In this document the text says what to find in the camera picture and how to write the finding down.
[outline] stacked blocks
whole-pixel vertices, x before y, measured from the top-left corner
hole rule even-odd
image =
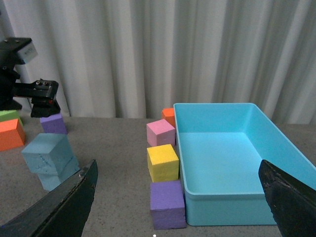
[[[185,204],[175,146],[173,108],[163,109],[161,120],[147,124],[147,164],[152,179],[150,210],[155,230],[185,228]]]
[[[150,192],[150,211],[155,230],[187,226],[180,180],[151,183]]]
[[[174,128],[176,127],[176,120],[174,118],[174,109],[173,108],[163,109],[162,112],[161,112],[161,118],[165,119]]]
[[[20,116],[16,110],[0,111],[0,122],[12,120],[12,119],[18,119],[20,124],[23,126]]]
[[[65,134],[40,133],[23,151],[24,160],[45,190],[52,191],[79,170]]]
[[[147,148],[147,163],[153,182],[172,181],[179,177],[179,159],[170,144]]]
[[[165,119],[147,124],[147,142],[152,146],[171,144],[175,146],[176,129]]]
[[[0,122],[0,151],[23,146],[25,133],[19,119]]]
[[[40,123],[45,133],[67,134],[61,113],[47,118],[40,118]]]

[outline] table surface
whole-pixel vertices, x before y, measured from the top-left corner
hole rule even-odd
[[[21,117],[26,144],[43,129],[38,118]],[[80,166],[96,159],[95,199],[83,237],[100,236],[252,236],[280,237],[277,226],[187,226],[154,230],[150,216],[146,124],[153,119],[66,117],[68,139]],[[316,125],[278,125],[315,165]],[[26,166],[24,147],[0,152],[0,225],[32,206],[48,192]]]

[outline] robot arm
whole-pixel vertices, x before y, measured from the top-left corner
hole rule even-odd
[[[13,97],[27,97],[32,99],[31,117],[48,117],[60,112],[56,81],[16,83],[20,75],[14,71],[15,65],[26,64],[36,55],[30,38],[7,38],[0,42],[0,110],[20,110],[22,106]]]

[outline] curtain fold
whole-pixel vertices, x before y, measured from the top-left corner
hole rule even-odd
[[[0,11],[1,40],[31,37],[39,54],[16,67],[21,81],[59,82],[65,116],[250,102],[275,123],[316,123],[313,0],[0,0]]]

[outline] blue plastic bin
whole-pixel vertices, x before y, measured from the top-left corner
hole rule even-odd
[[[189,225],[275,225],[258,176],[262,159],[316,189],[316,168],[256,105],[174,111]]]

